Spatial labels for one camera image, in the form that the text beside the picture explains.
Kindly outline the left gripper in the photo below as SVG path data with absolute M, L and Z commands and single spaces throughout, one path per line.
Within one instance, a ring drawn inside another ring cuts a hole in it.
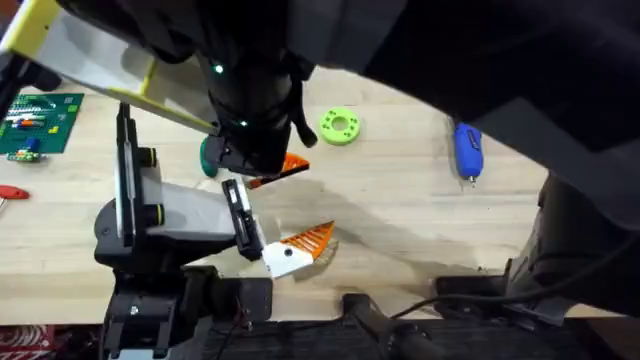
M 336 252 L 334 221 L 262 241 L 244 186 L 228 179 L 213 193 L 165 182 L 150 148 L 119 151 L 114 177 L 115 196 L 94 223 L 94 258 L 114 270 L 173 271 L 235 247 L 276 279 L 325 266 Z

